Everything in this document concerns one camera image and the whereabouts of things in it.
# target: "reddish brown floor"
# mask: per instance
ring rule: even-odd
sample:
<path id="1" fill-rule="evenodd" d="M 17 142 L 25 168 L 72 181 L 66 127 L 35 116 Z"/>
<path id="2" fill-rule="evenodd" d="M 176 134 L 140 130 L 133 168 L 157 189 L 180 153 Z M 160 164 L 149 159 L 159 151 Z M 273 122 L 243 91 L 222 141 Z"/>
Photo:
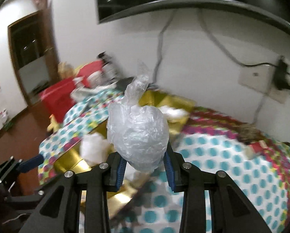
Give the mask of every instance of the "reddish brown floor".
<path id="1" fill-rule="evenodd" d="M 28 107 L 13 120 L 13 127 L 0 134 L 0 163 L 11 156 L 27 160 L 38 154 L 39 144 L 46 138 L 49 114 L 42 103 Z M 17 184 L 23 195 L 32 194 L 39 186 L 37 168 L 20 174 Z"/>

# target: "white plastic bag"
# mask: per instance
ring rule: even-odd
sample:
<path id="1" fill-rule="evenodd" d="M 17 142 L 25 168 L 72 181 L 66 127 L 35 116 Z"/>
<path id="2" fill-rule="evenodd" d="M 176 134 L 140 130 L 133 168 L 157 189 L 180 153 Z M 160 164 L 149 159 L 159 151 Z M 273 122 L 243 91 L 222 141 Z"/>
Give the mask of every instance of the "white plastic bag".
<path id="1" fill-rule="evenodd" d="M 108 106 L 107 139 L 136 170 L 152 172 L 161 163 L 169 141 L 169 127 L 162 112 L 154 106 L 140 107 L 146 91 L 146 68 L 127 86 L 120 103 Z"/>
<path id="2" fill-rule="evenodd" d="M 106 161 L 109 147 L 109 142 L 100 133 L 86 134 L 82 138 L 79 154 L 89 166 L 95 166 Z"/>

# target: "white wire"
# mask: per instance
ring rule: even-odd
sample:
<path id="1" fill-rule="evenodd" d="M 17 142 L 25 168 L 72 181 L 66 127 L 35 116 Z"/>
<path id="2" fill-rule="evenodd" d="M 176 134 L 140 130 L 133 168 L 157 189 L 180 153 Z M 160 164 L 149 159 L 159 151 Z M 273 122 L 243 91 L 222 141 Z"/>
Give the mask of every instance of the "white wire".
<path id="1" fill-rule="evenodd" d="M 25 213 L 25 214 L 20 214 L 20 215 L 18 215 L 16 218 L 9 219 L 9 220 L 3 222 L 2 224 L 5 224 L 5 223 L 8 223 L 8 222 L 14 221 L 14 220 L 18 219 L 20 216 L 24 216 L 24 215 L 28 215 L 28 214 L 26 214 L 26 213 Z"/>

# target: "black cord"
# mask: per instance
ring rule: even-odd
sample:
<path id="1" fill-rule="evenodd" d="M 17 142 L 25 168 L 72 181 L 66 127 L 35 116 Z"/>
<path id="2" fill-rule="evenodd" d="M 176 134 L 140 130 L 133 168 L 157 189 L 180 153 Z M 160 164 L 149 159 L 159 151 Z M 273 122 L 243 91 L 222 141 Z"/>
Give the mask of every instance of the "black cord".
<path id="1" fill-rule="evenodd" d="M 258 63 L 258 64 L 254 64 L 254 65 L 247 65 L 245 63 L 242 63 L 241 61 L 237 60 L 237 58 L 235 58 L 231 52 L 229 52 L 226 47 L 213 35 L 213 33 L 208 29 L 207 24 L 205 23 L 204 17 L 203 17 L 203 11 L 202 9 L 198 9 L 197 10 L 198 13 L 198 18 L 199 18 L 199 22 L 201 25 L 202 30 L 207 34 L 208 38 L 210 40 L 212 40 L 212 42 L 222 50 L 223 53 L 226 54 L 227 57 L 229 57 L 234 63 L 242 66 L 242 67 L 256 67 L 256 66 L 261 66 L 261 65 L 270 65 L 273 67 L 278 67 L 277 65 L 274 65 L 272 63 L 268 63 L 268 62 L 263 62 L 263 63 Z M 254 113 L 254 119 L 253 119 L 253 124 L 256 124 L 257 122 L 257 118 L 258 118 L 258 114 L 261 110 L 261 108 L 263 107 L 265 100 L 267 98 L 267 96 L 269 95 L 270 91 L 271 91 L 271 87 L 272 87 L 272 83 L 269 84 L 267 91 L 264 93 L 263 97 L 261 98 L 259 105 Z"/>
<path id="2" fill-rule="evenodd" d="M 158 48 L 157 48 L 158 61 L 156 63 L 155 69 L 154 69 L 152 83 L 156 83 L 157 82 L 158 70 L 159 70 L 160 64 L 161 64 L 162 59 L 163 59 L 163 56 L 162 56 L 163 34 L 166 31 L 166 29 L 170 26 L 170 24 L 172 23 L 172 21 L 173 21 L 173 19 L 175 17 L 176 12 L 177 12 L 177 10 L 173 10 L 172 11 L 169 20 L 166 22 L 165 26 L 162 28 L 161 32 L 158 35 Z"/>

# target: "red object on table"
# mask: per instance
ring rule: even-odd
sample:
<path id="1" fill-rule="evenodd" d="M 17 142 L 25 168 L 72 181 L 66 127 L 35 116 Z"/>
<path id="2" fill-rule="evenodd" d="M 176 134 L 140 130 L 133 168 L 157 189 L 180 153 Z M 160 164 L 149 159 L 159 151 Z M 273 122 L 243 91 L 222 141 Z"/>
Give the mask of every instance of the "red object on table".
<path id="1" fill-rule="evenodd" d="M 90 83 L 88 82 L 87 78 L 97 72 L 97 71 L 101 71 L 102 70 L 102 66 L 103 66 L 103 61 L 102 60 L 96 60 L 93 61 L 85 66 L 83 66 L 76 77 L 83 77 L 83 80 L 81 81 L 85 87 L 90 88 Z"/>
<path id="2" fill-rule="evenodd" d="M 67 78 L 39 94 L 49 113 L 54 115 L 58 123 L 63 122 L 65 114 L 75 105 L 74 100 L 70 97 L 75 88 L 73 78 Z"/>

